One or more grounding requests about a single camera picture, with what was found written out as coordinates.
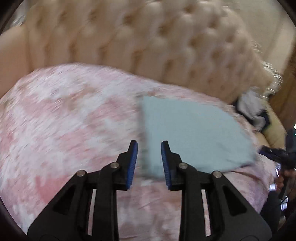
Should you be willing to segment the person's right hand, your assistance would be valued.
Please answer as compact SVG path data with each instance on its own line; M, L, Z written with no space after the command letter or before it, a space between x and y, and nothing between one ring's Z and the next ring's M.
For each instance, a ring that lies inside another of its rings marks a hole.
M284 187L285 179L288 179L289 181L288 189L293 192L295 189L295 169L290 169L290 170L285 170L280 172L280 175L275 180L277 192L280 192Z

